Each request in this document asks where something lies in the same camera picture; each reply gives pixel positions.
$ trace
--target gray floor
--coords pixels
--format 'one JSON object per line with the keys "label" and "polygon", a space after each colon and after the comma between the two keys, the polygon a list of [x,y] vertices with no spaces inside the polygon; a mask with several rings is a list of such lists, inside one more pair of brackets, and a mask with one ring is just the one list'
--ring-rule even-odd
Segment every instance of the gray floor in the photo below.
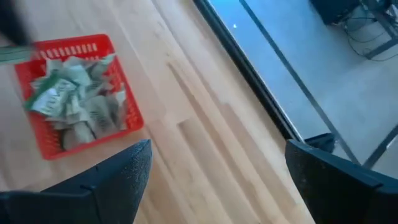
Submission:
{"label": "gray floor", "polygon": [[[304,138],[328,131],[299,86],[243,12],[238,0],[213,0],[229,30],[242,44],[267,87]],[[310,90],[328,119],[363,163],[398,123],[398,57],[373,62],[356,55],[340,27],[328,27],[308,0],[246,0],[287,60]],[[353,33],[371,39],[382,30],[372,24]],[[354,44],[362,54],[387,37]],[[375,59],[388,58],[398,48]],[[398,178],[398,144],[391,144],[374,169]],[[347,158],[338,147],[335,154]]]}

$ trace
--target red plastic basket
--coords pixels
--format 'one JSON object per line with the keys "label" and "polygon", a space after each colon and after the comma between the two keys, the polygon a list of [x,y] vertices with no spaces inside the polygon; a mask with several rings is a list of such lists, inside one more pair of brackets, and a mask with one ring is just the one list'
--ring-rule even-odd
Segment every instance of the red plastic basket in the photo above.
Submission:
{"label": "red plastic basket", "polygon": [[[38,51],[34,53],[32,60],[15,66],[25,100],[33,94],[33,89],[30,86],[30,83],[35,78],[45,75],[46,57],[66,60],[69,56],[74,55],[80,58],[96,59],[114,53],[109,37],[104,34],[42,41],[35,43],[35,46]],[[60,136],[58,131],[54,130],[49,122],[44,121],[44,116],[34,112],[29,112],[29,120],[44,159],[53,160],[75,154],[84,149],[88,149],[89,147],[124,136],[132,131],[137,131],[143,127],[144,120],[117,57],[109,66],[109,70],[105,75],[109,74],[114,76],[111,84],[115,86],[115,91],[120,90],[122,83],[126,89],[127,129],[111,136],[97,139],[91,143],[82,144],[69,151],[64,151],[60,146]]]}

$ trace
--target wooden table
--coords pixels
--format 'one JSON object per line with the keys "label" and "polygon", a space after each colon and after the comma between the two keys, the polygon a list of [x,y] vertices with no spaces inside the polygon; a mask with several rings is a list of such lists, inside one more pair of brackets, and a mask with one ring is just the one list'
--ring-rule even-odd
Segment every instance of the wooden table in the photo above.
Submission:
{"label": "wooden table", "polygon": [[191,1],[20,5],[35,40],[108,34],[146,126],[45,161],[13,68],[0,67],[0,190],[42,190],[148,138],[154,162],[136,223],[313,223],[282,136]]}

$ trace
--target cash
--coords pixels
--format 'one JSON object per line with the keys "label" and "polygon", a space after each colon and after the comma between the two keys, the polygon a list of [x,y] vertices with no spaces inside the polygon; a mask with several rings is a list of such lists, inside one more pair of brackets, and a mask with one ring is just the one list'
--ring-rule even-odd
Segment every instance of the cash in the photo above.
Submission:
{"label": "cash", "polygon": [[65,150],[126,129],[126,91],[115,91],[112,74],[105,75],[114,58],[47,59],[45,76],[30,84],[34,94],[25,107],[46,116]]}

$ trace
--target wooden counter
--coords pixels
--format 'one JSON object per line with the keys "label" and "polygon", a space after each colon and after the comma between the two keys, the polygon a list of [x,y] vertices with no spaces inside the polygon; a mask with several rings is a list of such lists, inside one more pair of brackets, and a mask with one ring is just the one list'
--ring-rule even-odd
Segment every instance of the wooden counter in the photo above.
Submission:
{"label": "wooden counter", "polygon": [[0,67],[0,190],[41,190],[152,139],[137,224],[313,223],[284,140],[189,0],[24,0],[35,40],[105,33],[144,115],[142,131],[41,159],[12,66]]}

